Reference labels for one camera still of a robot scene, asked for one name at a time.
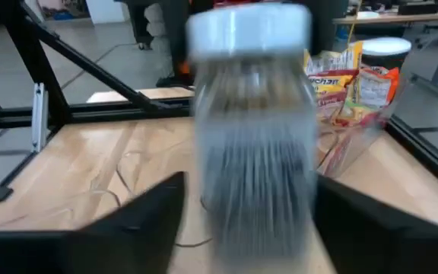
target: orange snack bag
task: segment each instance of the orange snack bag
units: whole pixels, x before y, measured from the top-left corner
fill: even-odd
[[[391,70],[382,67],[362,68],[348,91],[348,100],[373,108],[385,107],[395,97],[399,76],[398,68]]]

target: wall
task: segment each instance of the wall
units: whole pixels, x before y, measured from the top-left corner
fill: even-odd
[[[43,14],[40,10],[40,7],[38,5],[38,0],[25,0],[25,3],[27,3],[28,7],[31,8],[31,10],[38,16],[38,18],[43,21]]]
[[[113,0],[87,0],[90,18],[94,24],[124,22],[129,19],[125,4]]]

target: desk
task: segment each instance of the desk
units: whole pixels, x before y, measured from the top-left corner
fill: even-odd
[[[150,97],[189,96],[180,88],[143,91]],[[96,93],[90,102],[122,100],[116,92]],[[51,202],[92,188],[111,190],[122,201],[127,193],[116,172],[126,151],[147,153],[163,147],[192,151],[192,119],[150,119],[117,123],[68,125],[14,179],[14,194],[0,203],[0,222],[41,210]],[[193,162],[185,154],[161,153],[141,170],[135,193],[142,193],[167,173],[183,170]],[[438,179],[418,163],[388,134],[379,137],[339,178],[340,182],[438,224]],[[202,208],[198,184],[189,179],[184,227],[178,241],[203,240]],[[322,241],[312,226],[309,237],[309,271],[334,274]],[[208,273],[208,248],[176,248],[171,273]]]
[[[416,15],[398,15],[397,12],[386,12],[380,14],[378,18],[359,18],[356,16],[347,16],[346,18],[334,19],[334,24],[376,24],[376,23],[397,23],[397,22],[420,22],[420,21],[438,21],[436,14],[416,14]]]

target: cup lid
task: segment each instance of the cup lid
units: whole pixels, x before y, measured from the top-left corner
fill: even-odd
[[[187,22],[192,60],[301,52],[310,45],[311,15],[298,4],[255,3],[217,8]]]

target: black metal frame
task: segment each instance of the black metal frame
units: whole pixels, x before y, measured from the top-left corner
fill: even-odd
[[[23,0],[0,0],[3,22],[36,83],[44,83],[49,93],[49,127],[52,138],[64,125],[95,123],[126,119],[156,119],[190,115],[188,98],[151,100],[135,92],[103,68],[83,56],[59,35],[45,28]],[[128,99],[126,102],[77,104],[69,106],[40,44],[44,42],[64,57],[90,73],[111,89]],[[31,126],[31,107],[6,109],[0,112],[0,129]],[[429,144],[410,126],[394,116],[386,131],[405,146],[428,170],[438,177],[438,149]],[[29,154],[2,182],[8,185],[34,157]]]

